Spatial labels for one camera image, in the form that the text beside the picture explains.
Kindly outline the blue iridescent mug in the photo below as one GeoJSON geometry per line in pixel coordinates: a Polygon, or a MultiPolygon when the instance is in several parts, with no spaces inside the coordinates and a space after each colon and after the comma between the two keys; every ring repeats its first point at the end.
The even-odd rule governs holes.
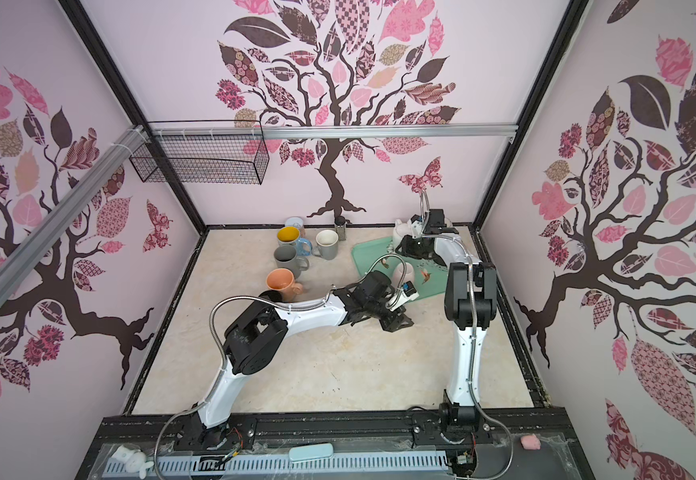
{"type": "Polygon", "coordinates": [[[277,240],[280,246],[289,245],[296,249],[298,256],[308,257],[312,255],[312,242],[305,238],[300,229],[294,226],[285,226],[277,232],[277,240]]]}

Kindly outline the green floral tray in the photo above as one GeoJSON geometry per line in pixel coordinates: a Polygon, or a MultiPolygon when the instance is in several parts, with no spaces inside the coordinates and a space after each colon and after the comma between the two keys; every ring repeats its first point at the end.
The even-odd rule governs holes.
{"type": "MultiPolygon", "coordinates": [[[[359,276],[366,274],[370,268],[375,271],[383,272],[393,285],[398,283],[394,280],[394,273],[401,261],[396,257],[386,257],[380,261],[378,265],[375,261],[382,255],[390,254],[393,246],[392,237],[386,236],[379,239],[361,242],[355,245],[351,250],[351,256],[358,270],[359,276]]],[[[445,292],[447,283],[447,269],[444,266],[438,265],[433,260],[414,259],[404,257],[404,261],[408,263],[406,272],[413,273],[413,285],[419,293],[420,299],[437,296],[445,292]]]]}

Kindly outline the dark grey mug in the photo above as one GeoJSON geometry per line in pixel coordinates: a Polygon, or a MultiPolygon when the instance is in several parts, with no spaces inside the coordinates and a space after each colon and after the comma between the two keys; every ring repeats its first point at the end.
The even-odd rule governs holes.
{"type": "Polygon", "coordinates": [[[279,268],[289,270],[295,279],[310,268],[309,260],[298,254],[292,245],[281,245],[274,251],[274,259],[279,268]]]}

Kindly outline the pale pink mug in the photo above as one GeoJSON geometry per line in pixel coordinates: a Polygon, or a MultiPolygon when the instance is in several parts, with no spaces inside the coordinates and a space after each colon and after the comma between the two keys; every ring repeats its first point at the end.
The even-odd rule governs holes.
{"type": "Polygon", "coordinates": [[[414,266],[408,262],[400,262],[391,277],[392,284],[395,286],[403,285],[406,282],[413,282],[415,279],[414,266]]]}

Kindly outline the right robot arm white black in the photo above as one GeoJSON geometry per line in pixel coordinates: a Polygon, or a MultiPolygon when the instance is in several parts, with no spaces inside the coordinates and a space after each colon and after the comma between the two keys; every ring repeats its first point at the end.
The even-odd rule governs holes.
{"type": "Polygon", "coordinates": [[[447,268],[444,314],[453,325],[455,353],[450,381],[439,405],[442,430],[479,428],[486,420],[479,379],[487,329],[497,312],[497,274],[492,264],[472,255],[459,235],[406,235],[395,252],[436,260],[447,268]]]}

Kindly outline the white teapot shaped mug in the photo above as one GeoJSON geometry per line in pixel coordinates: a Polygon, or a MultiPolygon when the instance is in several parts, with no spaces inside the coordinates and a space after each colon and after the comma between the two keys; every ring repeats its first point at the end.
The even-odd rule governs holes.
{"type": "Polygon", "coordinates": [[[401,219],[396,219],[392,233],[392,249],[396,250],[405,237],[410,236],[411,238],[416,238],[418,235],[418,221],[402,221],[401,219]]]}

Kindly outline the light grey mug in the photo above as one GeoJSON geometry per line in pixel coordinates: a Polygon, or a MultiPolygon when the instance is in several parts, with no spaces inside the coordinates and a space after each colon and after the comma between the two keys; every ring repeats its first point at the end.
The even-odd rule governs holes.
{"type": "Polygon", "coordinates": [[[322,230],[316,235],[312,254],[327,261],[334,260],[338,255],[339,242],[335,230],[322,230]]]}

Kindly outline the peach orange mug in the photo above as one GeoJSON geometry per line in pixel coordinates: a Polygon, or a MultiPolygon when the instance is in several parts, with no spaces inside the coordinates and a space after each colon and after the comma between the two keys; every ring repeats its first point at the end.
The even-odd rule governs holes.
{"type": "Polygon", "coordinates": [[[304,286],[299,283],[294,273],[287,268],[277,268],[271,271],[266,278],[266,285],[270,290],[278,292],[285,302],[292,302],[305,292],[304,286]]]}

